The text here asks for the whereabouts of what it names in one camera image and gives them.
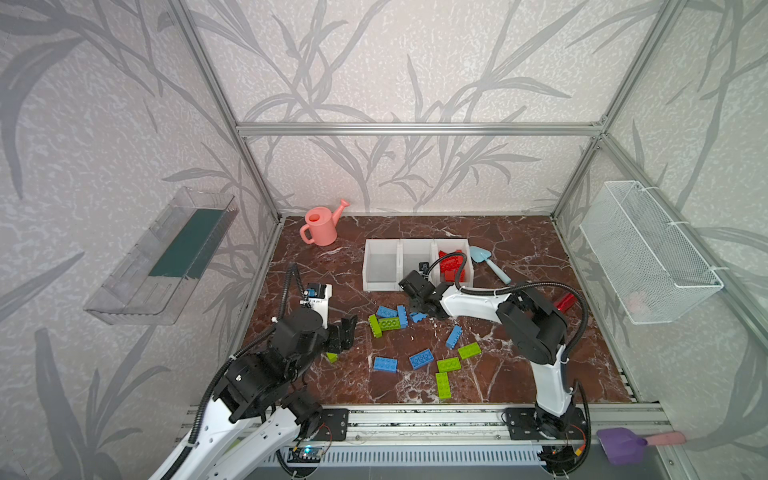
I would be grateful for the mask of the red lego pair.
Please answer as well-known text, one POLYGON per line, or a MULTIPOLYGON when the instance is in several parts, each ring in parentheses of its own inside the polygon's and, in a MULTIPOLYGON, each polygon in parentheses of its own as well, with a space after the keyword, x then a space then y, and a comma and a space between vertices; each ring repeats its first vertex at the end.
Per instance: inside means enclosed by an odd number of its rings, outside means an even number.
POLYGON ((465 265, 466 265, 466 262, 467 262, 467 255, 466 255, 466 253, 461 251, 461 250, 457 250, 457 251, 453 252, 453 256, 456 258, 456 260, 454 262, 455 267, 456 267, 456 271, 457 272, 463 271, 465 269, 465 265))

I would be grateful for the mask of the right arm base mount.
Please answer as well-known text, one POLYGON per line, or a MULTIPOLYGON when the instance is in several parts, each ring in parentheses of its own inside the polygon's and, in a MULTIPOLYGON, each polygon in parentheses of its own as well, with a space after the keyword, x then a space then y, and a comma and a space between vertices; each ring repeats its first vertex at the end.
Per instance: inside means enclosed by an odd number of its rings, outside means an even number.
POLYGON ((515 441, 576 440, 580 436, 579 430, 587 426, 581 408, 575 408, 560 418, 546 412, 539 416, 535 407, 510 407, 503 410, 501 418, 510 439, 515 441))

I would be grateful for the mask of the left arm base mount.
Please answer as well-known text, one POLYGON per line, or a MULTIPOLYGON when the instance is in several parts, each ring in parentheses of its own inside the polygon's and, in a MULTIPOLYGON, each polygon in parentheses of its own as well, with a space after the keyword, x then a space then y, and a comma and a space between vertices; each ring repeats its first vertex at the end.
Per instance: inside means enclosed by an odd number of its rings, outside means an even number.
POLYGON ((345 441, 349 427, 350 410, 347 408, 323 408, 312 414, 302 426, 302 440, 338 442, 345 441))

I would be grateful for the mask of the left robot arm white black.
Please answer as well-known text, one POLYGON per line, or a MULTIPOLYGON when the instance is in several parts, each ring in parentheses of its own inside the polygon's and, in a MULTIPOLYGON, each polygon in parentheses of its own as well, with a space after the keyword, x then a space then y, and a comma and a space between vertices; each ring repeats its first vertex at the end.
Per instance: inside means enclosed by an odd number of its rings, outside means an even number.
POLYGON ((190 431, 153 473, 155 479, 243 479, 266 458, 305 441, 326 451, 344 438, 347 413, 325 411, 298 386, 314 361, 354 344, 356 316, 329 320, 329 284, 303 284, 297 265, 286 274, 277 317, 232 354, 203 394, 190 431))

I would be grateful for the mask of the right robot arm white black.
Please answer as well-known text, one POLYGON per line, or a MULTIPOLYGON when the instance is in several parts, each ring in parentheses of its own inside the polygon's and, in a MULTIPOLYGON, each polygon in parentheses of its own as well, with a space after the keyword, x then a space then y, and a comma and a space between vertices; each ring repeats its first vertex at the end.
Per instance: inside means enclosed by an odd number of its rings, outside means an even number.
POLYGON ((534 425, 545 438, 563 434, 575 420, 574 389, 566 385, 567 364, 589 323, 587 302, 580 292, 559 282, 528 282, 500 289, 464 287, 454 281, 434 285, 418 270, 399 282, 410 304, 439 319, 472 317, 501 325, 519 353, 529 361, 536 386, 534 425), (552 287, 571 294, 581 309, 572 337, 569 319, 539 289, 552 287))

